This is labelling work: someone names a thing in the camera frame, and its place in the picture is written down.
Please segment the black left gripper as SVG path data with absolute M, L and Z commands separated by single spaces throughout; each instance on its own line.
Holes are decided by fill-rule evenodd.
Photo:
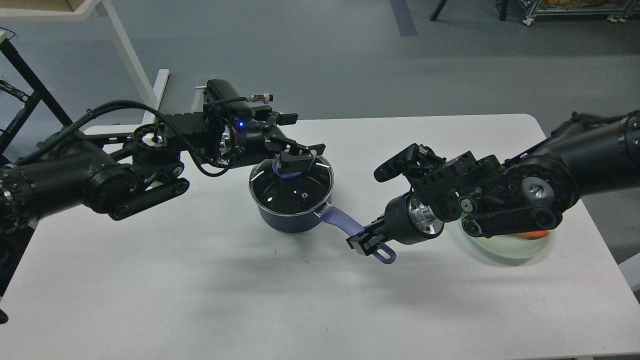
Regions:
M 297 112 L 252 112 L 247 116 L 221 117 L 220 167 L 253 166 L 273 159 L 272 169 L 278 176 L 297 176 L 310 171 L 326 145 L 280 141 L 278 126 L 295 125 L 297 121 Z

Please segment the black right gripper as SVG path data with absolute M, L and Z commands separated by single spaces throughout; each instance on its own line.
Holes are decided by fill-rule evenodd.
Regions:
M 435 239 L 442 234 L 444 222 L 422 203 L 417 194 L 403 194 L 391 199 L 384 216 L 364 227 L 358 234 L 346 239 L 350 248 L 359 255 L 375 258 L 397 258 L 396 252 L 386 244 L 388 239 L 403 245 L 414 245 Z

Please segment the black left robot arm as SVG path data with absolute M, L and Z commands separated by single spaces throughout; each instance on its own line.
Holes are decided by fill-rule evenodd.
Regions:
M 275 161 L 279 175 L 311 170 L 325 144 L 302 145 L 282 126 L 295 112 L 278 112 L 268 95 L 206 100 L 202 110 L 165 115 L 131 133 L 87 135 L 80 127 L 110 112 L 148 110 L 115 100 L 90 109 L 50 136 L 33 153 L 1 167 L 1 293 L 5 294 L 33 235 L 32 225 L 84 205 L 115 221 L 184 194 L 187 153 L 202 174 L 217 178 L 231 169 Z

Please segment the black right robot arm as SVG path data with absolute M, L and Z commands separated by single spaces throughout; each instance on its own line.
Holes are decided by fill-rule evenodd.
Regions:
M 504 162 L 469 151 L 448 160 L 412 143 L 374 171 L 380 183 L 403 175 L 409 191 L 346 242 L 391 264 L 396 255 L 387 242 L 435 239 L 455 221 L 473 238 L 555 229 L 579 199 L 639 186 L 639 121 L 638 111 L 573 112 L 544 141 Z

